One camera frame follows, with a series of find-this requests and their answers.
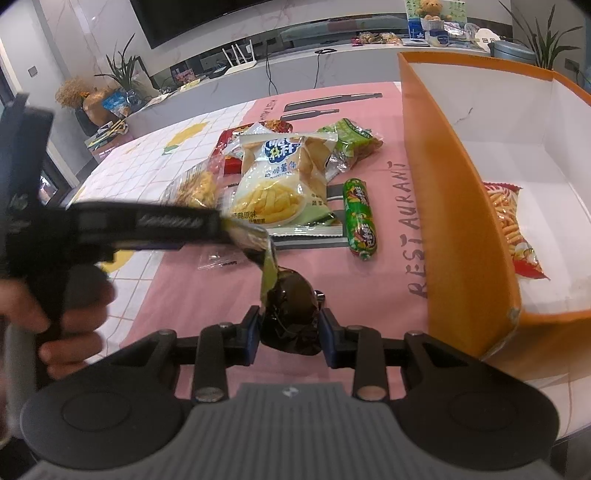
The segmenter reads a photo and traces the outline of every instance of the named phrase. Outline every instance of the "wall socket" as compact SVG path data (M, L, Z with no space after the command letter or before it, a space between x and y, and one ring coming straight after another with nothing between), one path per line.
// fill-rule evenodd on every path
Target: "wall socket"
M579 64L574 60L564 59L564 68L576 73L579 71Z

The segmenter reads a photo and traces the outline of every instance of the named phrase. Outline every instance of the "finger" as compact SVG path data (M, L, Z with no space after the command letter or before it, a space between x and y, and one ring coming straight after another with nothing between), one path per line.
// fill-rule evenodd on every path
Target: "finger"
M44 343L39 348L39 357L46 365L75 364L96 355L102 349L103 340L98 333L82 333Z
M0 280L0 314L35 333L49 328L49 320L41 306L20 280Z
M86 309L68 310L61 318L61 326L67 333L93 332L107 319L107 307L95 305Z
M61 325L65 332L92 332L100 327L107 319L106 306L115 299L115 289L110 282L105 282L100 294L100 300L83 309L71 309L64 313Z
M68 375L82 370L86 367L86 362L78 362L75 364L57 364L47 367L47 373L53 380L60 380Z

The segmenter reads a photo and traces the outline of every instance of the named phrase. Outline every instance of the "teddy bear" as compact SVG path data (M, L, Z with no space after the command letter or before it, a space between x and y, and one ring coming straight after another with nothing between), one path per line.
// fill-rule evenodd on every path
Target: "teddy bear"
M439 0L421 0L421 6L417 8L417 15L427 20L451 21L451 16L441 14L442 10L443 5Z

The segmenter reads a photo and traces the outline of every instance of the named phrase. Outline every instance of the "dark gray gripper base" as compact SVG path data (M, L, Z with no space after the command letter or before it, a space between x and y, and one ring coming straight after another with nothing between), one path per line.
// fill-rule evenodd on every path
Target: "dark gray gripper base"
M26 480L557 480L542 461L508 472L447 465L410 442L385 404L341 384L244 384L235 398L195 407L165 448L112 471L41 462Z

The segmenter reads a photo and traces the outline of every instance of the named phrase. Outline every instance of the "potato chip bag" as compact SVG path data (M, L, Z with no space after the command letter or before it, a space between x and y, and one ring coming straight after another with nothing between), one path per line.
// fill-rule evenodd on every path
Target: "potato chip bag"
M242 180L230 214L271 235L340 236L326 204L324 166L336 134L242 135Z
M517 196L521 188L507 183L485 183L484 187L491 197L503 235L509 244L515 273L526 278L548 278L544 275L534 248L521 235L517 223Z

